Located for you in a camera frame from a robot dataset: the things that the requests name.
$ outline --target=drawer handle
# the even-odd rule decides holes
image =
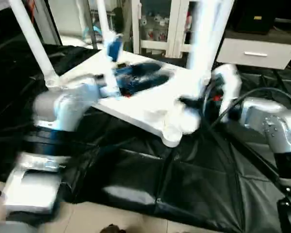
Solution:
[[[267,54],[259,53],[259,52],[244,52],[244,54],[249,55],[249,56],[256,56],[256,57],[267,57]]]

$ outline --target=blue object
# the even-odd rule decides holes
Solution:
[[[122,45],[122,37],[119,36],[114,42],[112,42],[108,47],[108,55],[112,57],[112,61],[116,62],[118,55],[120,53]]]

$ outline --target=white platform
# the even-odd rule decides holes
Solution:
[[[151,59],[123,51],[118,62],[135,64],[149,60]],[[107,67],[108,64],[104,62],[104,51],[100,51],[65,73],[61,76],[61,79],[65,82],[76,76],[88,73],[102,74],[105,73]],[[130,98],[103,99],[94,107],[159,137],[163,137],[164,132],[169,130],[170,127],[172,127],[172,130],[176,127],[177,130],[180,125],[186,124],[188,121],[191,121],[191,126],[194,127],[195,121],[192,117],[185,116],[185,119],[182,119],[183,115],[178,114],[179,111],[181,113],[181,106],[175,106],[175,100],[183,94],[196,96],[198,94],[196,93],[198,80],[194,79],[191,70],[185,68],[163,64],[162,69],[170,70],[174,73],[174,76],[165,84],[140,92]]]

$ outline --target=glass cabinet door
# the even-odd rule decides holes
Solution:
[[[136,17],[133,16],[134,53],[161,54],[167,57],[172,55],[180,1],[140,0],[138,2],[136,16],[138,25],[134,22]]]
[[[196,16],[194,11],[198,7],[198,0],[182,0],[179,8],[176,41],[173,57],[181,57],[182,52],[191,51],[191,38],[193,37]]]

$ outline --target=black cable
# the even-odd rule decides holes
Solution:
[[[226,108],[226,110],[224,112],[222,112],[218,118],[210,125],[211,128],[215,127],[220,120],[224,117],[225,114],[227,114],[232,108],[234,108],[237,104],[239,104],[241,101],[243,101],[247,96],[251,95],[254,92],[258,92],[258,91],[275,91],[275,92],[280,92],[281,94],[285,95],[286,97],[291,99],[291,95],[274,87],[260,87],[260,88],[256,88],[253,89],[251,91],[248,91],[247,93],[243,94],[242,96],[238,97],[235,101],[233,101],[233,103]]]
[[[203,112],[202,112],[203,115],[205,115],[207,101],[208,101],[209,96],[210,96],[210,93],[211,93],[211,91],[214,89],[215,85],[216,85],[215,82],[211,82],[211,83],[209,84],[209,86],[207,87],[207,89],[206,89],[206,93],[205,93],[205,97],[204,97],[204,102],[203,102],[203,110],[202,110],[202,111],[203,111]]]

